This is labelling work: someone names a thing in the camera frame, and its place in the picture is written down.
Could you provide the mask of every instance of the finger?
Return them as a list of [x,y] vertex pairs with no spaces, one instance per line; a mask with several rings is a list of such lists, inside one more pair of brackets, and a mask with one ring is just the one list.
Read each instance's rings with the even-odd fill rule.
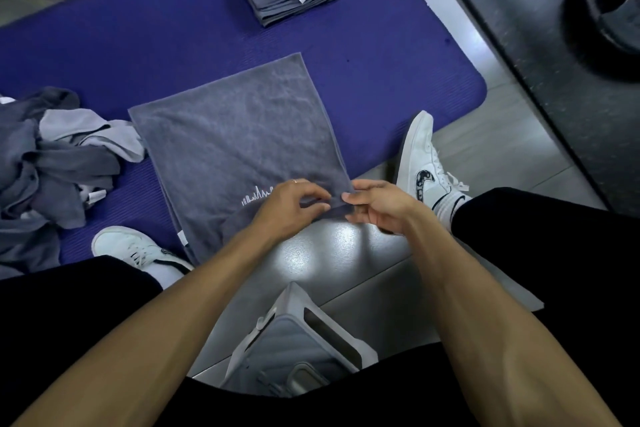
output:
[[372,179],[354,179],[353,181],[351,181],[351,183],[353,184],[354,188],[363,191],[371,189],[372,187],[385,187],[387,184],[389,184],[388,181],[376,181]]
[[373,201],[372,190],[342,193],[342,201],[348,204],[370,204]]
[[329,203],[316,203],[311,204],[311,206],[309,206],[308,208],[302,208],[301,212],[307,218],[308,222],[311,223],[321,214],[326,213],[330,209],[331,204]]
[[312,196],[317,199],[331,199],[331,194],[324,187],[320,187],[313,182],[300,182],[292,187],[294,196],[300,200],[301,197]]
[[348,214],[345,218],[349,223],[371,223],[369,215],[365,213]]

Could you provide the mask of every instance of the purple yoga mat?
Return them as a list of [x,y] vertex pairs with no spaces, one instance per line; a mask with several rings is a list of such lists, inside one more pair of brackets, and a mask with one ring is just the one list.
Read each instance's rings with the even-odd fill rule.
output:
[[[245,0],[68,0],[0,29],[0,93],[66,87],[107,120],[127,119],[135,105],[295,52],[352,177],[397,153],[418,111],[437,130],[486,95],[423,0],[338,0],[267,29]],[[63,263],[90,257],[93,234],[108,225],[180,250],[151,162],[126,165],[116,185],[86,227],[63,233]]]

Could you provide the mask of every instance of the left hand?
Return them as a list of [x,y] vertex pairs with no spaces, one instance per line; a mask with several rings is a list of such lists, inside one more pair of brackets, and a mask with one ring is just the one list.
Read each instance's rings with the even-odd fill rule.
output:
[[305,196],[330,199],[329,192],[306,179],[289,180],[278,184],[256,213],[251,224],[260,237],[272,245],[291,238],[308,227],[313,220],[331,209],[330,204],[316,203],[300,207]]

